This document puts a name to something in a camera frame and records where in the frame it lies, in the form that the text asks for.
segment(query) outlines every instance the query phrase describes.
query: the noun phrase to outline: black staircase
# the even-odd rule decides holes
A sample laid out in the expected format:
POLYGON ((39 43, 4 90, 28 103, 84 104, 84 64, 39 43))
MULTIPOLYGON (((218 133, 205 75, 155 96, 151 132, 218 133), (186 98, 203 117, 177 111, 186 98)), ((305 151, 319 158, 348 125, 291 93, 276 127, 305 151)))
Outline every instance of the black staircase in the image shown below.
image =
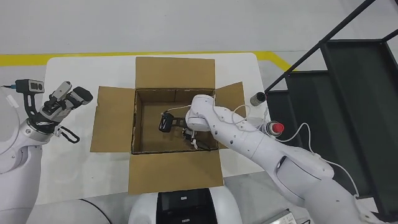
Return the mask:
MULTIPOLYGON (((374 197, 379 217, 398 219, 398 66, 382 39, 331 40, 375 0, 365 0, 266 90, 272 120, 285 124, 284 137, 301 123, 311 127, 312 149, 342 165, 361 197, 374 197), (293 72, 318 49, 327 71, 293 72), (271 91, 285 79, 287 90, 271 91)), ((303 128, 290 145, 308 149, 303 128)), ((354 194, 347 175, 334 179, 354 194)))

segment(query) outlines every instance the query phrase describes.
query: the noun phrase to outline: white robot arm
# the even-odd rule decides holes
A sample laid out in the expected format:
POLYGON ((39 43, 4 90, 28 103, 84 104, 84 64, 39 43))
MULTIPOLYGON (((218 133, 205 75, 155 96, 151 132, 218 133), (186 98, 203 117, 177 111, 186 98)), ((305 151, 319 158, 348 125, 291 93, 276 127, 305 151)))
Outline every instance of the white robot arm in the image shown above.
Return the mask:
POLYGON ((316 224, 382 223, 333 180, 333 168, 318 154, 282 144, 214 99, 197 95, 185 117, 193 131, 210 131, 226 147, 261 166, 279 192, 305 207, 316 224))
POLYGON ((7 87, 24 94, 28 118, 19 124, 17 117, 12 137, 0 142, 0 222, 23 224, 39 193, 42 146, 54 134, 62 134, 70 142, 78 142, 78 137, 61 127, 60 122, 71 110, 88 104, 93 97, 89 91, 80 87, 69 92, 72 85, 64 82, 37 112, 34 95, 44 92, 42 82, 17 80, 15 85, 7 87), (63 130, 72 134, 76 141, 70 139, 63 130))

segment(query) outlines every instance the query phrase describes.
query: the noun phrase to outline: concrete floor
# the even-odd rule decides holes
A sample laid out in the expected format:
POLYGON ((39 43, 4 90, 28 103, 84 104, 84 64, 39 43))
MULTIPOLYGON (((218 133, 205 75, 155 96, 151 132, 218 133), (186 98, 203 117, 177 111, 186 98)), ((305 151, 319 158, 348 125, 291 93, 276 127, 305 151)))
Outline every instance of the concrete floor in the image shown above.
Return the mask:
MULTIPOLYGON (((363 0, 0 0, 0 54, 272 50, 294 63, 363 0)), ((398 7, 378 0, 338 38, 377 38, 398 28, 398 7)), ((398 57, 398 38, 390 43, 398 57)), ((261 61, 264 87, 282 71, 261 61)), ((321 70, 320 53, 300 70, 321 70)), ((0 84, 44 80, 45 66, 0 67, 0 84)), ((276 89, 284 88, 281 83, 276 89)), ((21 110, 21 118, 26 115, 21 110)), ((244 223, 260 223, 291 206, 264 173, 226 179, 244 223)), ((114 223, 126 223, 134 197, 90 199, 114 223)), ((106 223, 92 206, 69 201, 36 206, 28 223, 106 223)))

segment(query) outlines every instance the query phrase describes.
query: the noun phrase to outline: open cardboard box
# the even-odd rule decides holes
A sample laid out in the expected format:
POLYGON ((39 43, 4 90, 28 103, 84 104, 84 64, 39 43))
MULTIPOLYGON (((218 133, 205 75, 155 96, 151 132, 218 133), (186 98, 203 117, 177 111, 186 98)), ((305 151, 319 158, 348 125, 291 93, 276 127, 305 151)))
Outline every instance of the open cardboard box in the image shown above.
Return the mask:
MULTIPOLYGON (((215 89, 212 59, 137 57, 136 89, 99 87, 90 151, 131 154, 129 194, 223 185, 218 149, 225 147, 211 133, 197 136, 211 150, 204 151, 183 139, 182 128, 158 130, 161 113, 199 94, 216 94, 216 105, 232 110, 244 104, 241 82, 215 89)), ((188 110, 170 113, 185 117, 188 110)))

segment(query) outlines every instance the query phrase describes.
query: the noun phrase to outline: black cable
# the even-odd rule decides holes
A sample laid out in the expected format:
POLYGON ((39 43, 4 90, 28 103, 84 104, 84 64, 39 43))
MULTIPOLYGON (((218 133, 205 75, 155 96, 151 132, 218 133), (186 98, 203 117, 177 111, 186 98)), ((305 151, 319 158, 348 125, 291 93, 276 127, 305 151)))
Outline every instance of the black cable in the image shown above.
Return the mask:
POLYGON ((104 213, 104 211, 102 211, 99 207, 97 207, 97 205, 95 205, 94 203, 92 203, 92 202, 90 202, 90 201, 87 201, 87 200, 85 200, 85 199, 79 199, 79 200, 84 201, 84 202, 86 202, 86 203, 91 204, 92 206, 94 206, 96 209, 98 209, 98 210, 104 215, 104 217, 105 217, 106 220, 109 222, 109 224, 112 224, 112 222, 111 222, 111 220, 108 218, 108 216, 106 216, 105 213, 104 213))

